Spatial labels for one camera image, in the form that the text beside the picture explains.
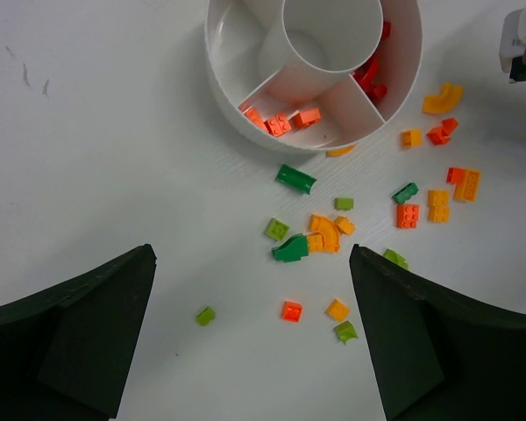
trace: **red lego brick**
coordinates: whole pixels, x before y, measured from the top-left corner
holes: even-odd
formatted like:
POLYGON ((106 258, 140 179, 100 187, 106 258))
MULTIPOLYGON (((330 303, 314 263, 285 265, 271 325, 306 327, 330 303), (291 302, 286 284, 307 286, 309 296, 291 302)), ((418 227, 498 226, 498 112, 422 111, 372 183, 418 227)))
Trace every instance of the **red lego brick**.
POLYGON ((464 181, 464 175, 466 171, 462 168, 450 167, 448 168, 448 175, 446 176, 446 182, 449 184, 460 184, 464 181))
POLYGON ((252 122, 258 126, 263 132, 268 132, 267 127, 265 126, 265 123, 263 123, 263 118, 261 118, 261 115, 257 111, 255 107, 252 107, 248 109, 244 115, 252 120, 252 122))
POLYGON ((288 322, 298 323, 302 317, 302 310, 301 304, 285 301, 282 307, 282 318, 288 322))
POLYGON ((435 127, 434 129, 432 129, 430 132, 427 133, 427 136, 429 137, 430 141, 435 146, 446 145, 451 140, 450 138, 444 135, 444 131, 442 127, 435 127))
POLYGON ((269 118, 265 122, 265 125, 267 126, 269 133, 271 133, 276 138, 292 130, 292 126, 288 122, 287 115, 284 112, 282 112, 281 114, 277 114, 272 118, 269 118))
POLYGON ((321 118, 322 115, 319 112, 319 108, 316 107, 311 110, 300 111, 292 117, 292 122, 297 129, 306 129, 317 123, 321 118))
POLYGON ((382 36, 380 41, 385 41, 392 34, 392 23, 385 20, 384 25, 382 26, 382 36))
POLYGON ((418 204, 398 204, 397 205, 397 227, 403 230, 417 228, 419 220, 418 204))
POLYGON ((442 132, 444 133, 444 136, 450 136, 458 126, 459 122, 456 118, 442 120, 442 132))
POLYGON ((380 62, 373 55, 368 61, 354 73, 354 80, 364 90, 368 89, 374 80, 374 77, 380 72, 380 62))

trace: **white table surface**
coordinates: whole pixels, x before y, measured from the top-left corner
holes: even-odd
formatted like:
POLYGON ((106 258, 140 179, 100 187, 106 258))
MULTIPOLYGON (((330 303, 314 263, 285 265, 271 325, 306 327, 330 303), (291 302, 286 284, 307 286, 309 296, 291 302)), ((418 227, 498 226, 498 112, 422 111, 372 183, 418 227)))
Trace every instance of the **white table surface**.
POLYGON ((355 152, 326 159, 267 152, 223 120, 202 0, 0 0, 0 304, 151 243, 158 269, 118 419, 384 419, 353 243, 392 247, 419 275, 526 311, 526 83, 508 85, 497 56, 502 20, 525 4, 420 0, 425 55, 409 102, 355 152), (422 98, 445 81, 466 87, 452 143, 402 151, 400 130, 437 123, 422 98), (274 182, 282 162, 317 177, 311 196, 274 182), (394 190, 416 182, 425 205, 451 165, 483 172, 477 203, 453 203, 448 225, 398 231, 394 190), (268 219, 303 232, 335 196, 356 198, 359 230, 342 252, 272 261, 268 219), (323 314, 333 297, 361 335, 347 346, 323 314), (280 320, 285 299, 303 303, 300 324, 280 320), (201 328, 205 304, 217 320, 201 328))

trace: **yellow lego brick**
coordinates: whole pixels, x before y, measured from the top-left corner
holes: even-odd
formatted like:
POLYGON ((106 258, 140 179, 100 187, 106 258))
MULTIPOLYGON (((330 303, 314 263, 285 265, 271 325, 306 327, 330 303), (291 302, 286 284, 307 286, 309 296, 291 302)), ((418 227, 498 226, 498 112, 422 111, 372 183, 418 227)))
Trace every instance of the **yellow lego brick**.
POLYGON ((447 206, 449 200, 448 190, 429 190, 429 206, 447 206))
POLYGON ((448 206, 432 206, 429 208, 429 221, 448 222, 450 220, 450 208, 448 206))
POLYGON ((333 300, 333 302, 327 308, 327 314, 330 316, 330 318, 334 318, 338 322, 345 320, 350 311, 351 310, 346 305, 337 299, 333 300))
POLYGON ((423 112, 435 115, 450 112, 459 104, 463 93, 463 87, 445 83, 440 95, 428 95, 424 98, 423 112))
POLYGON ((344 235, 351 235, 355 231, 354 224, 347 217, 338 217, 337 219, 335 219, 335 226, 344 235))
POLYGON ((421 131, 414 129, 414 130, 407 130, 406 132, 402 132, 402 146, 406 148, 410 147, 416 147, 420 146, 422 144, 421 140, 421 131))
POLYGON ((318 253, 323 251, 325 240, 323 234, 320 232, 314 232, 306 236, 308 239, 308 250, 310 253, 318 253))
POLYGON ((464 180, 456 186, 454 199, 462 202, 475 202, 480 181, 481 172, 467 169, 464 180))

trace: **white bowl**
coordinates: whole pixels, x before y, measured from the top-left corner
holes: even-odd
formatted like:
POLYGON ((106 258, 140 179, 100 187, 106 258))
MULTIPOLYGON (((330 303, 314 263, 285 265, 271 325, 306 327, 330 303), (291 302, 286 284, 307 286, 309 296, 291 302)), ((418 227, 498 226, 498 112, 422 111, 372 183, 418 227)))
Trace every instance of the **white bowl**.
POLYGON ((315 153, 354 145, 395 115, 415 82, 423 34, 416 0, 210 0, 205 46, 210 86, 239 132, 266 148, 315 153), (378 47, 375 82, 388 91, 374 105, 352 72, 378 46, 382 19, 392 32, 378 47), (253 106, 264 120, 317 106, 322 119, 276 138, 244 116, 253 106))

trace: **orange lego brick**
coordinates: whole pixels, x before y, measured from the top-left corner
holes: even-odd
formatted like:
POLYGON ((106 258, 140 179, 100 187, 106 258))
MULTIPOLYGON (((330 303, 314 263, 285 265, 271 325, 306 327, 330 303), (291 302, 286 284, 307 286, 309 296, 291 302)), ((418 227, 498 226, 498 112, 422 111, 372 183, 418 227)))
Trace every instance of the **orange lego brick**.
POLYGON ((267 126, 269 133, 275 136, 275 138, 278 138, 284 133, 290 132, 292 130, 292 126, 288 122, 287 115, 284 112, 269 118, 265 122, 265 125, 267 126))
POLYGON ((464 180, 465 170, 457 167, 448 168, 448 175, 446 176, 446 182, 450 184, 460 184, 464 180))
POLYGON ((427 133, 427 136, 429 137, 430 141, 435 146, 446 145, 448 142, 451 141, 450 138, 444 135, 444 131, 442 127, 435 127, 434 129, 432 129, 430 132, 427 133))
POLYGON ((308 250, 310 253, 322 252, 325 247, 325 239, 320 232, 314 232, 306 236, 308 239, 308 250))
POLYGON ((341 234, 328 218, 312 215, 309 220, 309 230, 323 234, 323 250, 325 252, 338 253, 341 250, 341 234))
POLYGON ((252 107, 248 109, 244 115, 252 120, 252 122, 258 126, 263 132, 269 132, 267 127, 265 126, 265 123, 263 123, 263 118, 261 118, 261 115, 257 111, 255 107, 252 107))
POLYGON ((417 228, 419 220, 418 204, 398 204, 397 205, 397 227, 403 230, 417 228))
POLYGON ((456 118, 446 118, 442 120, 442 131, 445 136, 450 136, 459 126, 456 118))
POLYGON ((467 169, 464 180, 456 186, 454 199, 462 202, 475 202, 480 181, 481 173, 479 171, 467 169))
POLYGON ((351 235, 355 231, 354 224, 347 217, 338 217, 335 219, 337 229, 344 235, 351 235))
POLYGON ((432 206, 429 209, 429 221, 448 222, 450 220, 450 208, 448 206, 432 206))
POLYGON ((355 148, 355 146, 348 146, 344 147, 343 149, 335 149, 334 151, 327 151, 325 154, 327 156, 341 156, 346 155, 349 152, 352 152, 352 150, 355 148))
POLYGON ((446 206, 449 200, 448 190, 429 190, 429 206, 446 206))
POLYGON ((292 122, 295 124, 297 129, 306 129, 311 125, 314 125, 322 118, 319 108, 312 108, 311 110, 300 111, 294 117, 292 122))
POLYGON ((406 148, 420 146, 423 142, 421 141, 421 131, 407 130, 402 132, 402 146, 406 148))
POLYGON ((285 301, 282 307, 282 318, 288 322, 298 323, 302 317, 303 310, 304 308, 301 304, 285 301))
POLYGON ((445 114, 458 106, 464 88, 445 83, 440 95, 428 95, 424 98, 423 112, 427 114, 445 114))
POLYGON ((347 318, 350 311, 351 310, 346 305, 335 299, 327 308, 326 312, 330 318, 333 318, 338 322, 342 322, 347 318))

